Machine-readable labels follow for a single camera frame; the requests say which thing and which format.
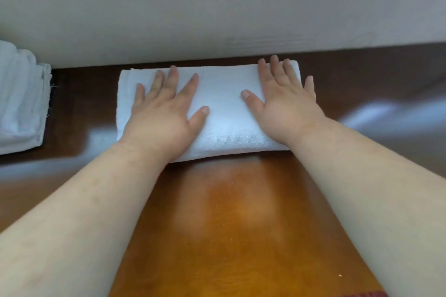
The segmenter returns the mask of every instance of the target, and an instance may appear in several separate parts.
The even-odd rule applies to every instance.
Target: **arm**
[[[390,296],[446,289],[446,180],[326,118],[312,77],[289,60],[259,62],[265,103],[242,97],[261,128],[290,147]]]
[[[133,229],[164,166],[204,125],[187,121],[198,85],[178,95],[178,71],[138,85],[123,137],[0,235],[1,296],[107,296]]]

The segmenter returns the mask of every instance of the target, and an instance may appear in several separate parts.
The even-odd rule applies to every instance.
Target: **folded towel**
[[[296,61],[291,63],[300,80],[298,63]],[[176,161],[263,150],[288,150],[286,146],[273,141],[261,131],[240,97],[242,90],[249,89],[262,100],[265,99],[257,74],[257,65],[183,67],[178,68],[178,71],[178,91],[194,73],[199,75],[198,89],[187,117],[190,118],[204,105],[209,106],[210,114],[197,139]],[[116,110],[118,140],[130,118],[137,83],[143,84],[148,91],[156,72],[157,69],[131,69],[121,72]]]
[[[28,50],[0,41],[0,154],[42,144],[51,66]]]

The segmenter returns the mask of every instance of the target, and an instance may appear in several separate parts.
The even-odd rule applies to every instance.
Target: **white cloth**
[[[40,146],[48,113],[51,66],[0,41],[0,154]]]
[[[300,80],[299,66],[291,62]],[[194,73],[199,85],[187,113],[190,118],[200,107],[210,108],[206,124],[189,149],[176,161],[187,161],[211,156],[250,153],[263,150],[288,150],[266,136],[240,97],[248,89],[262,100],[262,88],[257,65],[232,67],[183,67],[179,70],[178,91]],[[116,125],[118,140],[131,115],[137,83],[149,90],[157,69],[123,70],[118,85]]]

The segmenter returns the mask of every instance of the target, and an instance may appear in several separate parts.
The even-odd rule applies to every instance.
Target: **white wall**
[[[446,0],[0,0],[0,39],[53,67],[446,40]]]

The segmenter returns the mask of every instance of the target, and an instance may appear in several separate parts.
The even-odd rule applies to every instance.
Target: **wood grain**
[[[340,118],[381,99],[404,102],[444,79],[446,44],[282,55],[315,76]],[[175,62],[256,63],[259,57]],[[108,148],[123,68],[53,71],[44,145],[0,156],[0,230]],[[169,165],[144,208],[111,296],[321,296],[381,290],[317,186],[289,152]]]

